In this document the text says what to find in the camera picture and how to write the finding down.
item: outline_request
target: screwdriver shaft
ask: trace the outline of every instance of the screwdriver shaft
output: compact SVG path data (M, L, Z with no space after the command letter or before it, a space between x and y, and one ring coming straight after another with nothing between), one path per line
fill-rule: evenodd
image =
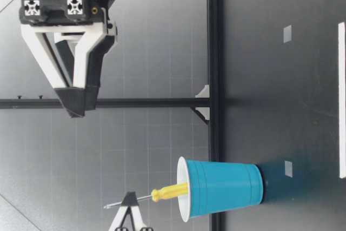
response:
M151 195L145 196L145 197L138 197L137 201L142 201L142 200L148 200L151 199ZM113 203L113 204L108 204L106 206L104 206L104 209L111 209L111 208L115 208L117 206L120 206L122 202L117 202L117 203Z

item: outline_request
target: blue cup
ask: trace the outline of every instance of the blue cup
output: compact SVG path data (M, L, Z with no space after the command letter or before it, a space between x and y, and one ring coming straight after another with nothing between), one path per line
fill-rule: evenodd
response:
M189 186L189 194L178 198L184 222L191 217L258 205L263 197L261 173L253 164L199 162L181 157L177 183Z

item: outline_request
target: yellow screwdriver handle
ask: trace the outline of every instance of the yellow screwdriver handle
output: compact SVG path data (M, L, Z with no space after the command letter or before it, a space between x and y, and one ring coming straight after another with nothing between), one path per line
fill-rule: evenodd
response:
M154 189L151 193L152 200L158 202L159 200L169 200L174 197L179 197L189 193L188 184L177 184L173 186L164 187L160 190Z

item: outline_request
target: grid pattern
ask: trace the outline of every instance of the grid pattern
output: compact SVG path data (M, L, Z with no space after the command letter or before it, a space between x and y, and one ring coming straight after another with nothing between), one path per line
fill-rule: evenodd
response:
M62 110L0 113L2 194L42 230L108 230L102 205L175 183L180 156L208 160L208 130L189 109L109 109L70 120ZM156 230L208 230L183 223L177 201L141 202Z
M54 98L20 37L19 6L0 15L0 98ZM207 0L117 0L110 16L119 44L104 60L101 98L194 97L208 84ZM174 183L180 156L208 159L208 127L190 109L107 109L79 120L63 110L0 111L0 193L43 231L108 230L116 210L102 205ZM141 202L141 211L156 230L209 229L208 217L183 223L176 201Z
M19 6L0 16L0 98L54 98L20 37ZM207 0L117 0L110 17L119 44L104 59L100 97L194 97L207 84Z

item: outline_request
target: screwdriver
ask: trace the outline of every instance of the screwdriver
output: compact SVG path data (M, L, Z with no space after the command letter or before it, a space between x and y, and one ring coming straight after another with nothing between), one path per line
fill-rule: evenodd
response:
M151 192L151 195L145 197L137 198L137 201L152 199L154 202L158 202L160 200L170 200L175 197L179 197L182 195L186 195L189 193L189 188L187 183L176 184L173 186L164 187L160 190L154 189ZM110 209L116 206L120 206L121 202L117 202L114 204L109 204L104 206L104 209Z

